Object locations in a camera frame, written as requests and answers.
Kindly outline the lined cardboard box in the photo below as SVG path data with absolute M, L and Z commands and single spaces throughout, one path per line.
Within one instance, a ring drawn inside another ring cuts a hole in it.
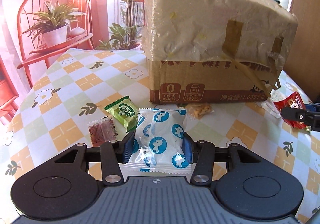
M 152 103 L 263 101 L 298 27 L 274 0 L 144 0 Z

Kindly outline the clear white snack packet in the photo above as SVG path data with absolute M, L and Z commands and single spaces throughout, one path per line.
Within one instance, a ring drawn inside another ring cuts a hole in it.
M 274 116 L 275 118 L 277 118 L 277 119 L 281 118 L 279 110 L 277 110 L 277 108 L 275 107 L 275 105 L 273 104 L 272 101 L 264 101 L 264 102 L 262 102 L 261 103 L 261 107 L 266 112 L 268 112 L 269 114 Z

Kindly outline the red brown jelly packet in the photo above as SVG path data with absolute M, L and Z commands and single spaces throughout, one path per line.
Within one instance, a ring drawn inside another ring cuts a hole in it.
M 87 126 L 93 147 L 115 140 L 118 135 L 113 118 L 109 116 L 92 121 Z

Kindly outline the blue white unicorn packet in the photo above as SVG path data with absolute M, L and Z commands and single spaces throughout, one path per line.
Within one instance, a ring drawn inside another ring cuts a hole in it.
M 183 151 L 187 110 L 142 108 L 138 114 L 133 153 L 124 166 L 130 171 L 189 174 Z

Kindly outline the printed room backdrop cloth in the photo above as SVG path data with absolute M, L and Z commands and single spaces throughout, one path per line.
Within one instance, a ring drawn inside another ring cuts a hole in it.
M 69 48 L 139 47 L 143 0 L 1 0 L 5 40 L 32 88 Z

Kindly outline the small nut snack packet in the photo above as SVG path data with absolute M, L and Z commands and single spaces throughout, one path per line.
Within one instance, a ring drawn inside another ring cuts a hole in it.
M 192 103 L 186 106 L 186 109 L 190 116 L 201 119 L 203 116 L 213 113 L 211 105 L 208 103 Z

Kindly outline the wooden board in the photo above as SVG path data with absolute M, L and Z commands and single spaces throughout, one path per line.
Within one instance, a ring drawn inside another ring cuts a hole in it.
M 284 71 L 310 100 L 319 98 L 319 0 L 292 0 L 298 28 Z

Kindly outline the small green snack packet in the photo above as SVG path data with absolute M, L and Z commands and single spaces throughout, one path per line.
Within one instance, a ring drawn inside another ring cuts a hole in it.
M 139 109 L 128 95 L 108 104 L 104 110 L 118 120 L 127 132 L 136 129 Z

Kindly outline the red snack packet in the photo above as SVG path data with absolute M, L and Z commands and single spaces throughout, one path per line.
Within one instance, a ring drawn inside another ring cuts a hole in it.
M 307 127 L 304 122 L 299 121 L 300 118 L 297 116 L 300 110 L 306 109 L 299 92 L 295 91 L 283 100 L 274 101 L 274 105 L 280 112 L 284 122 L 292 128 L 305 129 Z

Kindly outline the floral checkered tablecloth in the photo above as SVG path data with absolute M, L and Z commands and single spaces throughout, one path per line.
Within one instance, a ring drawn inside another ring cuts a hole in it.
M 70 49 L 57 59 L 1 128 L 1 223 L 18 216 L 10 198 L 14 181 L 66 148 L 89 143 L 88 123 L 124 96 L 139 108 L 151 107 L 141 51 Z M 258 97 L 254 88 L 247 95 L 225 91 L 212 113 L 189 120 L 187 132 L 220 147 L 240 143 L 293 174 L 304 187 L 297 214 L 304 222 L 319 209 L 319 133 L 291 128 Z

